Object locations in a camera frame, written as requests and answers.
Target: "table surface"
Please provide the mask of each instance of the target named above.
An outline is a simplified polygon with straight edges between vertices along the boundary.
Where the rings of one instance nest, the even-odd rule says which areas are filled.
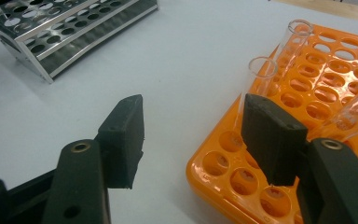
[[[230,223],[186,181],[186,163],[241,92],[247,63],[287,23],[358,34],[358,21],[267,0],[161,0],[49,85],[0,43],[0,178],[8,189],[54,169],[117,104],[144,97],[144,156],[132,190],[111,189],[114,223]]]

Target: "white tabletop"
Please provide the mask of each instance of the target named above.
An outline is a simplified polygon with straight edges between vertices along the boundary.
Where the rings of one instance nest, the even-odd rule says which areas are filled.
[[[161,0],[51,85],[0,43],[0,178],[12,189],[54,169],[66,144],[94,138],[140,93],[145,154],[133,189],[109,190],[114,223],[229,223],[191,191],[186,163],[240,94],[246,64],[293,19],[358,34],[358,21],[267,0]]]

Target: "metal test tube rack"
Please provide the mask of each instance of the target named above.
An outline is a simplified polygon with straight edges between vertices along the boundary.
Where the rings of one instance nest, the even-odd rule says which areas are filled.
[[[158,0],[13,0],[0,7],[0,41],[52,83],[109,36],[158,9]]]

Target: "clear glass tube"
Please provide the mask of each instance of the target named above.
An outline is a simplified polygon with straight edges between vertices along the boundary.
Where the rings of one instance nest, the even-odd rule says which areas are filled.
[[[346,141],[356,134],[358,134],[358,95],[321,127],[312,130],[309,139],[328,137]]]
[[[273,86],[279,87],[279,82],[285,78],[287,71],[293,65],[295,58],[312,33],[313,26],[308,21],[294,20],[289,22],[273,57],[273,60],[278,64],[278,74],[274,78],[274,82],[278,82],[278,84]]]
[[[246,93],[250,92],[252,94],[267,96],[271,80],[277,73],[277,70],[278,65],[268,57],[256,57],[249,62],[234,129],[241,128]]]

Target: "wooden edge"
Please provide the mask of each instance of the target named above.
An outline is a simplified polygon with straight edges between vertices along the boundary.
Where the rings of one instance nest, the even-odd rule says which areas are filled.
[[[273,0],[298,7],[305,7],[336,16],[358,20],[358,6],[329,0]]]

